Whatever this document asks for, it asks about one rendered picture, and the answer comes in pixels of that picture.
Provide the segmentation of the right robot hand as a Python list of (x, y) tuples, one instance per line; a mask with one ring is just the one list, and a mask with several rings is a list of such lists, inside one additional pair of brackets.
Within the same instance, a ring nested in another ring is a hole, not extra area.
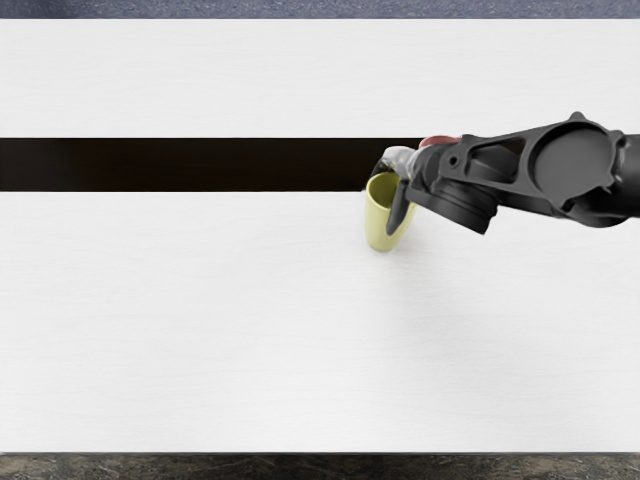
[(418, 151), (406, 146), (385, 149), (377, 161), (366, 185), (366, 192), (373, 203), (388, 211), (385, 234), (392, 236), (409, 211), (407, 191), (415, 175)]

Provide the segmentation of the yellow-green cup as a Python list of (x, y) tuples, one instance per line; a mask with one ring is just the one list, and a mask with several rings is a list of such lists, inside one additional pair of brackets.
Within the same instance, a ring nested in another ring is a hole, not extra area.
[(364, 231), (368, 245), (379, 252), (393, 250), (409, 229), (416, 205), (409, 203), (406, 215), (392, 235), (387, 233), (394, 196), (401, 177), (392, 172), (383, 172), (371, 177), (365, 188)]

